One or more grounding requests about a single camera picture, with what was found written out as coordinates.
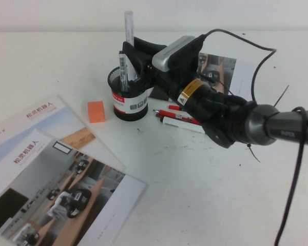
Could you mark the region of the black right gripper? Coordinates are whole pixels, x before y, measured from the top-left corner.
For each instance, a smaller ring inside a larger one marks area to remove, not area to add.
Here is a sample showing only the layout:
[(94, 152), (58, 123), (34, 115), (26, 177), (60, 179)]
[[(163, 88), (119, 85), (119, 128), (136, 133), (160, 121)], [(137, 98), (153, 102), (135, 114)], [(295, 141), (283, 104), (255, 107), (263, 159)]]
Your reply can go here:
[(162, 72), (151, 65), (152, 57), (165, 49), (166, 45), (147, 42), (134, 37), (134, 46), (123, 42), (122, 51), (130, 60), (137, 78), (129, 79), (130, 89), (152, 88), (149, 97), (153, 99), (177, 99), (178, 93), (196, 77), (196, 65)]

